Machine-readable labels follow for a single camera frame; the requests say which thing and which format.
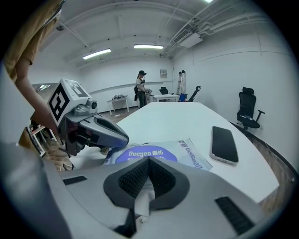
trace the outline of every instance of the black smartphone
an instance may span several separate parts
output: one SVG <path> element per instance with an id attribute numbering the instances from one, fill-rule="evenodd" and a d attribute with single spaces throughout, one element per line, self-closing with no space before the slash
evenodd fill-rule
<path id="1" fill-rule="evenodd" d="M 228 129 L 212 127 L 212 146 L 210 156 L 218 161 L 236 165 L 239 161 L 232 132 Z"/>

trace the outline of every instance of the baseboard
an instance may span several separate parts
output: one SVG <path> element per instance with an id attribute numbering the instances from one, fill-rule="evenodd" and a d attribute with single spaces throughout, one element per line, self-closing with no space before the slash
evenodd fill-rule
<path id="1" fill-rule="evenodd" d="M 115 109 L 115 111 L 117 111 L 117 110 L 126 110 L 127 108 L 126 107 L 124 107 L 124 108 L 119 108 L 119 109 Z M 99 114 L 102 114 L 102 113 L 107 113 L 107 112 L 109 112 L 109 111 L 103 111 L 103 112 L 99 112 Z"/>
<path id="2" fill-rule="evenodd" d="M 238 130 L 240 130 L 242 132 L 243 128 L 230 122 L 233 126 L 235 126 Z M 262 145 L 264 145 L 265 147 L 269 147 L 269 149 L 292 171 L 292 173 L 296 176 L 296 179 L 299 179 L 299 174 L 298 172 L 294 169 L 294 167 L 278 152 L 276 151 L 274 148 L 272 148 L 269 144 L 266 144 L 265 141 L 261 140 L 260 138 L 257 138 L 254 134 L 246 131 L 246 134 L 255 139 L 256 141 L 258 141 L 259 143 L 261 143 Z"/>

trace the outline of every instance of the chair seat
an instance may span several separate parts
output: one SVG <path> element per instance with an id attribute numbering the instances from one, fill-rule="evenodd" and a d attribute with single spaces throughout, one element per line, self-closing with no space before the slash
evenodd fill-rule
<path id="1" fill-rule="evenodd" d="M 254 119 L 244 118 L 240 115 L 238 117 L 238 120 L 242 122 L 245 126 L 248 126 L 249 128 L 257 129 L 260 127 L 260 124 L 257 123 Z"/>

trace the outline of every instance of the purple oval label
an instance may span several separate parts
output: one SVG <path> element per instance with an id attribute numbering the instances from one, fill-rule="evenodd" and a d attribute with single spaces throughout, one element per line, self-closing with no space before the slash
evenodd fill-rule
<path id="1" fill-rule="evenodd" d="M 177 158 L 165 148 L 152 145 L 142 145 L 128 149 L 116 159 L 115 163 L 124 162 L 130 159 L 143 158 L 146 156 L 163 158 L 174 162 L 178 161 Z"/>

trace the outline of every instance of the floor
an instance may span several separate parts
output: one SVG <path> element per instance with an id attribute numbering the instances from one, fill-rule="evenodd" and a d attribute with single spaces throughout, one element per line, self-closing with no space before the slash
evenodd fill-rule
<path id="1" fill-rule="evenodd" d="M 127 117 L 128 115 L 135 112 L 136 110 L 138 110 L 138 107 L 130 108 L 129 113 L 127 112 L 127 109 L 121 109 L 113 112 L 113 116 L 110 116 L 109 112 L 102 113 L 102 115 L 110 118 L 115 123 L 117 123 L 120 120 Z M 54 142 L 50 139 L 47 139 L 47 141 L 48 143 L 41 143 L 47 152 L 44 158 L 54 161 L 57 170 L 60 170 L 63 164 L 71 165 L 68 155 L 58 149 L 59 147 L 61 147 L 60 140 Z M 260 205 L 264 210 L 265 214 L 270 214 L 275 209 L 280 208 L 282 205 L 284 205 L 284 203 L 287 202 L 289 196 L 292 193 L 292 190 L 295 187 L 295 184 L 292 182 L 292 179 L 295 179 L 296 177 L 292 173 L 292 171 L 267 147 L 265 147 L 256 140 L 253 140 L 252 143 L 263 155 L 279 182 L 279 187 L 266 199 L 260 202 Z"/>

